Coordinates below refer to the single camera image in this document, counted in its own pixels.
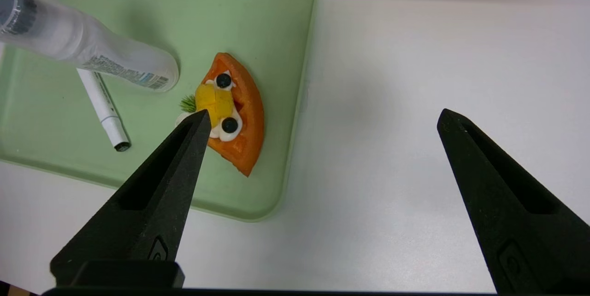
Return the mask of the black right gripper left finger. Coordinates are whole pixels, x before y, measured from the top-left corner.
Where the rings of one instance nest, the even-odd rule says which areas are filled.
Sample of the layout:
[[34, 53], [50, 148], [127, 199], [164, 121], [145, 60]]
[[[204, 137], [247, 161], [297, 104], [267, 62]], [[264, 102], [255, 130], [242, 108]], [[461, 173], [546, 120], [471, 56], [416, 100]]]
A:
[[181, 288], [176, 263], [211, 124], [185, 118], [50, 262], [58, 288]]

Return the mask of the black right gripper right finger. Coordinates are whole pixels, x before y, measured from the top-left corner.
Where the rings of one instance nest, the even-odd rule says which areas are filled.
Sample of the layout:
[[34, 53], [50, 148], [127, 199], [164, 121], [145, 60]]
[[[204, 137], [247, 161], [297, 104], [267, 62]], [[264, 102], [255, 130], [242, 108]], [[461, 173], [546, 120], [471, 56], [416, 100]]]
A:
[[437, 131], [498, 294], [590, 292], [590, 229], [463, 115]]

